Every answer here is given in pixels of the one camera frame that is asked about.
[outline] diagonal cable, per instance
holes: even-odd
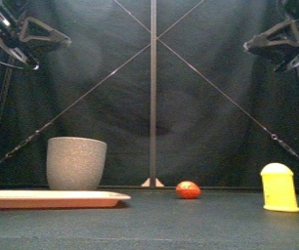
[[[93,87],[74,100],[74,102],[33,132],[30,136],[22,140],[18,145],[5,154],[5,156],[0,159],[0,164],[6,161],[17,151],[37,137],[41,132],[53,124],[53,122],[78,104],[78,102],[90,94],[90,92],[117,73],[117,71],[142,53],[142,51],[150,46],[150,44],[145,45],[145,47],[133,55],[105,77],[104,79],[93,85]]]

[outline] tray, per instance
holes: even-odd
[[[0,209],[101,208],[126,199],[110,191],[0,190]]]

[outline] black machine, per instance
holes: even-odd
[[[28,2],[0,0],[0,47],[24,63],[25,69],[37,70],[36,54],[68,47],[70,38],[40,20],[26,17]]]
[[[252,54],[269,59],[275,71],[288,71],[299,66],[299,0],[277,0],[277,9],[285,21],[275,25],[244,44]]]

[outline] metal pole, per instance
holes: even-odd
[[[150,0],[149,186],[156,187],[156,0]]]

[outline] wire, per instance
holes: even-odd
[[[8,64],[8,63],[1,62],[1,61],[0,61],[0,64],[4,66],[8,66],[10,68],[18,69],[18,70],[34,71],[38,69],[38,65],[36,65],[34,67],[22,67],[22,66],[16,66],[16,65]]]

